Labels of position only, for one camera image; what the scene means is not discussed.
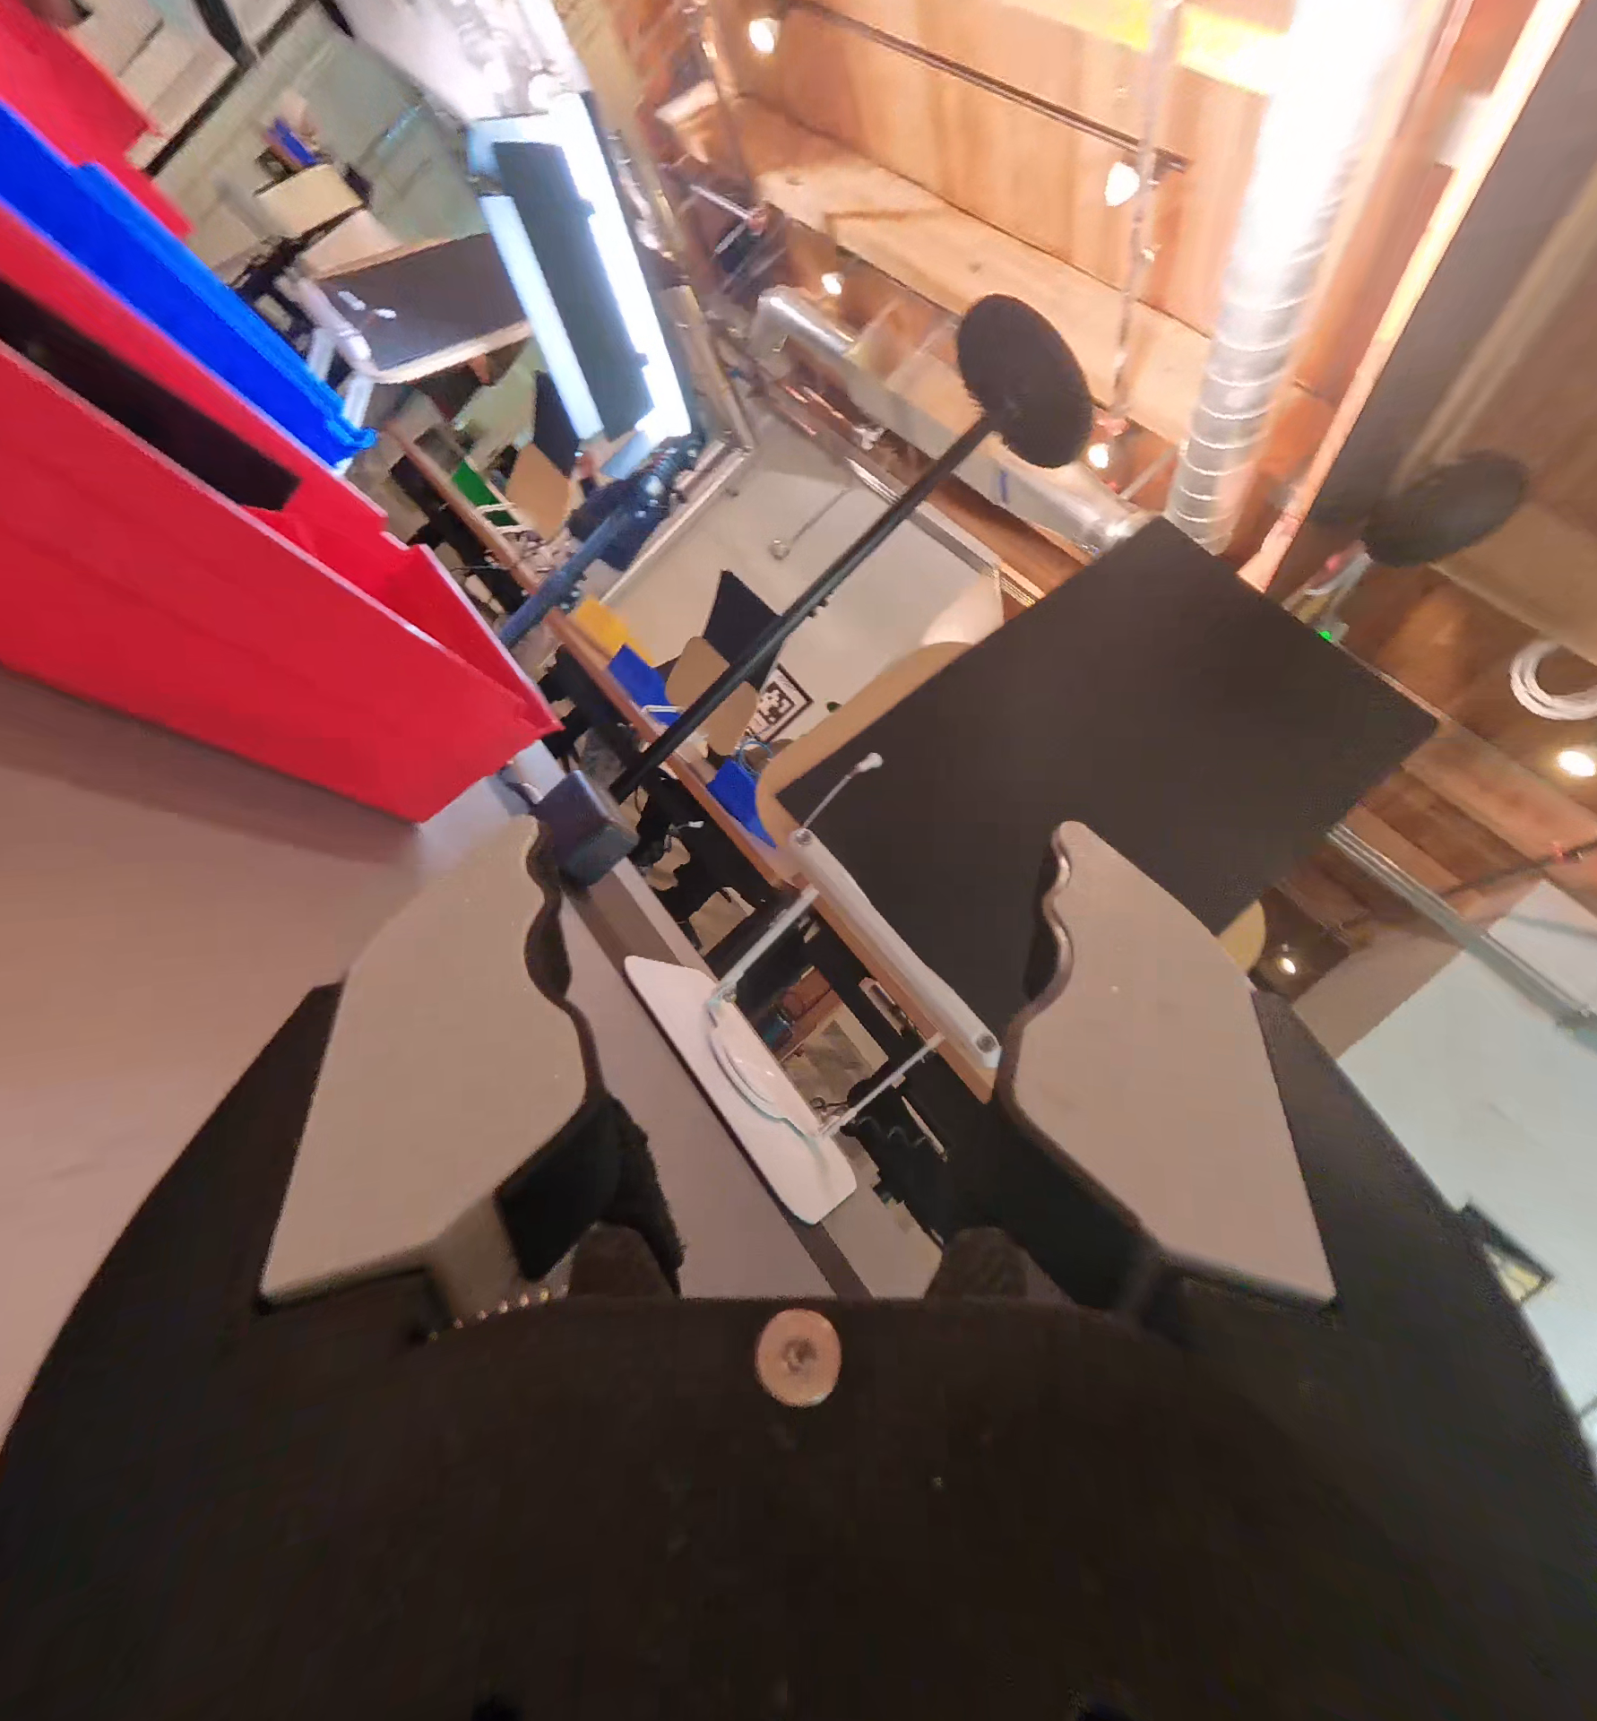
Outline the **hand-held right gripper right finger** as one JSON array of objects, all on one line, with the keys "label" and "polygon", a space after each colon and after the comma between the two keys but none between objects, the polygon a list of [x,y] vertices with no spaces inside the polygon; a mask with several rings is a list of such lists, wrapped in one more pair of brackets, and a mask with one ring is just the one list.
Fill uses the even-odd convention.
[{"label": "hand-held right gripper right finger", "polygon": [[1056,965],[999,1092],[1154,1265],[1303,1309],[1338,1296],[1253,989],[1220,939],[1104,838],[1051,838]]}]

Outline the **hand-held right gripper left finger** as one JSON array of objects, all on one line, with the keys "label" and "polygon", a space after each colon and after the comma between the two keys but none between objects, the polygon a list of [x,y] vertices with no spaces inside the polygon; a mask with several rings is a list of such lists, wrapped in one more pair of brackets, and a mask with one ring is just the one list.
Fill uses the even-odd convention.
[{"label": "hand-held right gripper left finger", "polygon": [[622,1114],[568,1002],[530,820],[476,845],[342,982],[261,1296],[416,1272],[449,1318],[545,1280],[622,1184]]}]

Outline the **white bar with thin antenna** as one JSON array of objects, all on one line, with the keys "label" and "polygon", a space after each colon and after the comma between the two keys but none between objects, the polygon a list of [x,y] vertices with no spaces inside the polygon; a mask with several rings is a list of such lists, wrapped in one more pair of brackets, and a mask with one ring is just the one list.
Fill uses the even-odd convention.
[{"label": "white bar with thin antenna", "polygon": [[885,991],[896,983],[903,998],[916,1005],[916,1018],[925,1022],[942,1044],[957,1050],[966,1064],[993,1081],[1003,1063],[997,1033],[968,1005],[938,972],[916,956],[913,945],[870,901],[852,871],[817,838],[809,825],[798,825],[786,838],[786,851],[806,888],[824,906],[841,936],[850,936],[861,961],[883,976]]}]

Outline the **large black tilted board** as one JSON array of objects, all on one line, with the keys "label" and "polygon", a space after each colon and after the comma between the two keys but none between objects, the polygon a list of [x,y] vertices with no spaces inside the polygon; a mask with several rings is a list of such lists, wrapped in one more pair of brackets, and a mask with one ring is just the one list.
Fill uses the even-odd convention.
[{"label": "large black tilted board", "polygon": [[1222,934],[1437,720],[1163,520],[925,678],[775,799],[995,1033],[1078,823]]}]

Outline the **phone icon door sign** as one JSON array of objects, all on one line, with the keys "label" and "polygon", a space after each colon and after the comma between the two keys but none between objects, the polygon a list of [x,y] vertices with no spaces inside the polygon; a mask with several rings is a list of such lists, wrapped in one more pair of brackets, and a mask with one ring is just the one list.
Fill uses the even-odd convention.
[{"label": "phone icon door sign", "polygon": [[1516,1305],[1533,1302],[1555,1283],[1555,1274],[1481,1208],[1463,1204],[1457,1219],[1487,1259],[1505,1296]]}]

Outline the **red plastic bin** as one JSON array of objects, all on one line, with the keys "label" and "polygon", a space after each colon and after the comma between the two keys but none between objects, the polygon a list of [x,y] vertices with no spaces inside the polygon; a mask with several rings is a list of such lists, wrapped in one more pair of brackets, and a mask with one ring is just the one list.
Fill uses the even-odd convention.
[{"label": "red plastic bin", "polygon": [[384,512],[0,201],[0,345],[164,461],[305,542]]},{"label": "red plastic bin", "polygon": [[0,667],[407,823],[554,731],[2,343]]}]

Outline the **black ceiling dome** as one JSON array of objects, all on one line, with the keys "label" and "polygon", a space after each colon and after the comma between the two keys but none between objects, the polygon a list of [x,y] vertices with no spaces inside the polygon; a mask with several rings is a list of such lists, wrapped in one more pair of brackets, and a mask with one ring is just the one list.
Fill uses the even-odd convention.
[{"label": "black ceiling dome", "polygon": [[1452,558],[1503,529],[1525,503],[1527,468],[1498,451],[1472,451],[1385,497],[1361,545],[1372,564],[1413,569]]}]

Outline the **black pole with disc top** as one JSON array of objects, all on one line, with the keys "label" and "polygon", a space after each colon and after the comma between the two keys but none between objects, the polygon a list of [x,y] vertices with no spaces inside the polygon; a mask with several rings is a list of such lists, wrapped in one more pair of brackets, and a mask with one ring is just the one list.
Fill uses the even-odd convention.
[{"label": "black pole with disc top", "polygon": [[1041,470],[1073,462],[1089,439],[1093,400],[1073,350],[1036,310],[992,295],[964,315],[957,337],[959,374],[977,418],[925,466],[892,505],[859,532],[809,586],[686,704],[659,740],[638,751],[607,792],[580,774],[554,786],[534,810],[559,878],[589,889],[637,845],[618,807],[734,694],[751,672],[780,658],[787,639],[988,440]]}]

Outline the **glowing light panel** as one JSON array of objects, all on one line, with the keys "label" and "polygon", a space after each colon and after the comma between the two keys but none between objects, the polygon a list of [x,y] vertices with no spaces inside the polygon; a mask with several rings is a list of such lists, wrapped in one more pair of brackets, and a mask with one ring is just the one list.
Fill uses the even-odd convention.
[{"label": "glowing light panel", "polygon": [[694,431],[587,98],[465,131],[486,229],[580,442]]}]

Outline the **dark blue bin stack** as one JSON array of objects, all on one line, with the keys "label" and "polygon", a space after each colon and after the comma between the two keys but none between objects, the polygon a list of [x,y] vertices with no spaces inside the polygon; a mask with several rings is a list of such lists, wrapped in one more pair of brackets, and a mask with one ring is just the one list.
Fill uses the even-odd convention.
[{"label": "dark blue bin stack", "polygon": [[97,166],[68,164],[0,102],[0,205],[316,461],[373,435],[305,361]]}]

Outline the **distant red bin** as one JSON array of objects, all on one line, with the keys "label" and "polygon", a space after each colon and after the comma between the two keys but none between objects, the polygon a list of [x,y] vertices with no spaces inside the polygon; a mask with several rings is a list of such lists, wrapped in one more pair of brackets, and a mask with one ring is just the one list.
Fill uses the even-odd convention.
[{"label": "distant red bin", "polygon": [[70,32],[28,4],[0,2],[0,104],[72,166],[110,175],[178,242],[191,223],[134,161],[154,124]]}]

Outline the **silver rectangular duct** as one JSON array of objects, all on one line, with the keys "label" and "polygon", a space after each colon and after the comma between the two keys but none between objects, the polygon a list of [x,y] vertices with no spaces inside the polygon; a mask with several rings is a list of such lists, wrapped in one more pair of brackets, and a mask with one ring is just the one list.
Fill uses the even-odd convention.
[{"label": "silver rectangular duct", "polygon": [[[881,310],[861,330],[850,330],[804,291],[780,286],[760,297],[749,350],[769,376],[808,365],[852,402],[859,420],[938,457],[977,416],[949,359],[953,328],[951,317],[935,313],[909,337],[896,330],[894,313]],[[1080,553],[1106,553],[1152,523],[1084,459],[1049,470],[990,440],[957,475],[1003,514]]]}]

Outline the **silver spiral duct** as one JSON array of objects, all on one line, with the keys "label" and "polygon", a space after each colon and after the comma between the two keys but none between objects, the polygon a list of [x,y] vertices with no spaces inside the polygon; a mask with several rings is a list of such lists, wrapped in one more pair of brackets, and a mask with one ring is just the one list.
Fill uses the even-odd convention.
[{"label": "silver spiral duct", "polygon": [[1387,144],[1424,28],[1407,2],[1295,4],[1165,516],[1227,554],[1282,391]]}]

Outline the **black tilted board white frame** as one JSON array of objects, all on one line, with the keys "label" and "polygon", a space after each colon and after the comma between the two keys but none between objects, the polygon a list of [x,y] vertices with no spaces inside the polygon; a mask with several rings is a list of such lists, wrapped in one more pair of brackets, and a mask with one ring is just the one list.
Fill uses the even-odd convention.
[{"label": "black tilted board white frame", "polygon": [[488,232],[309,277],[366,335],[379,385],[418,381],[530,335],[515,284]]}]

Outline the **white stand frame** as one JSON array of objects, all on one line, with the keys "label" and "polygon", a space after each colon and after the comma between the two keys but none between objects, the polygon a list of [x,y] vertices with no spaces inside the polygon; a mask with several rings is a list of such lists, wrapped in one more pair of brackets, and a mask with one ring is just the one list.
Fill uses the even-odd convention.
[{"label": "white stand frame", "polygon": [[351,427],[364,429],[379,374],[366,335],[333,306],[320,286],[302,275],[274,275],[267,267],[245,278],[243,299],[298,350],[316,385],[337,398],[340,416]]}]

